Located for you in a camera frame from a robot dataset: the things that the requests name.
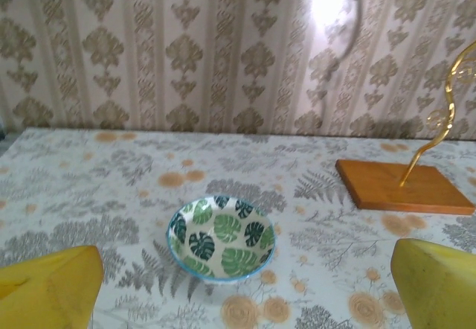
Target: leaf pattern bowl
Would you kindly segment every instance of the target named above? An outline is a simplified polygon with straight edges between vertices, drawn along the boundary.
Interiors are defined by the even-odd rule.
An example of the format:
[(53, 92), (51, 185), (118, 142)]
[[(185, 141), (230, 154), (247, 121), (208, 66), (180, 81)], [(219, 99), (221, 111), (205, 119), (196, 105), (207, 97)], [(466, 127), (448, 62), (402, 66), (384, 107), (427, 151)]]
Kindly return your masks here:
[(272, 258), (274, 242), (273, 225), (261, 209), (227, 196), (186, 204), (167, 229), (167, 244), (178, 264), (214, 284), (258, 273)]

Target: tablecloth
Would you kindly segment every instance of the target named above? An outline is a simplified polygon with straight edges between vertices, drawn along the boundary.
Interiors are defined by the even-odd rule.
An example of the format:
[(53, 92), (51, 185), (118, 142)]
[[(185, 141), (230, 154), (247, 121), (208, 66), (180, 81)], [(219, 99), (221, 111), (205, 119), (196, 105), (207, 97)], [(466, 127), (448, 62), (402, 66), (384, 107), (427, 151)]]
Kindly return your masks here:
[[(476, 253), (476, 216), (358, 210), (335, 161), (408, 163), (422, 144), (29, 129), (0, 158), (0, 266), (96, 245), (105, 276), (89, 329), (409, 328), (390, 274), (396, 240)], [(444, 142), (421, 164), (476, 202), (476, 143)], [(167, 224), (207, 194), (267, 212), (277, 250), (262, 272), (214, 286), (174, 263)]]

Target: gold metal rod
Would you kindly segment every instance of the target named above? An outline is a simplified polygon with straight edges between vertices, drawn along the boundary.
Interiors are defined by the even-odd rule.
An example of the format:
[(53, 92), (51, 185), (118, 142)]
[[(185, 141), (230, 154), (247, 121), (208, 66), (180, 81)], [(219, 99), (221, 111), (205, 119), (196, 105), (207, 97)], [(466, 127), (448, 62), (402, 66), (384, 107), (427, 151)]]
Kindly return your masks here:
[(471, 53), (473, 50), (476, 49), (476, 41), (474, 41), (470, 46), (465, 48), (456, 58), (456, 60), (453, 63), (453, 66), (451, 67), (450, 72), (448, 73), (448, 76), (446, 78), (446, 84), (445, 84), (445, 98), (446, 102), (448, 104), (448, 115), (446, 116), (446, 122), (444, 127), (441, 129), (440, 133), (429, 143), (425, 144), (423, 147), (419, 148), (418, 151), (415, 153), (414, 157), (411, 159), (410, 164), (408, 165), (405, 173), (403, 174), (402, 178), (400, 179), (399, 186), (402, 187), (405, 182), (408, 179), (408, 176), (410, 175), (411, 171), (414, 169), (415, 164), (418, 162), (420, 156), (427, 150), (431, 149), (432, 147), (435, 147), (439, 143), (445, 139), (445, 137), (448, 135), (450, 129), (453, 127), (453, 120), (454, 120), (454, 99), (453, 99), (453, 88), (451, 86), (451, 82), (453, 80), (453, 76), (456, 74), (456, 70), (464, 61), (465, 57)]

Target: wooden base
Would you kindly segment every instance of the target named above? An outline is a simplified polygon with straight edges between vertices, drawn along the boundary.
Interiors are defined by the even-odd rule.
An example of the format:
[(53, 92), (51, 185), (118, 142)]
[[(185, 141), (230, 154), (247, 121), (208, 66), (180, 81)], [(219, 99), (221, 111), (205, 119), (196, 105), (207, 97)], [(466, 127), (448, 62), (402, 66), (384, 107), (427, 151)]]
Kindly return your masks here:
[(458, 215), (475, 210), (435, 167), (415, 166), (400, 187), (405, 164), (339, 159), (335, 166), (358, 208)]

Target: wallpaper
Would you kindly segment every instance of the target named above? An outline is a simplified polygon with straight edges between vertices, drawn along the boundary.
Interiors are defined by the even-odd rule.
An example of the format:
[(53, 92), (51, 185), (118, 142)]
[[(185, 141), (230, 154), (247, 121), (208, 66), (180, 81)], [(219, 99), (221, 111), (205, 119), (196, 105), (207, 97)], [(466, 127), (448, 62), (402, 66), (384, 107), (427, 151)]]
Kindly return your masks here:
[[(0, 0), (0, 117), (72, 127), (428, 138), (474, 0)], [(476, 83), (449, 138), (476, 139)]]

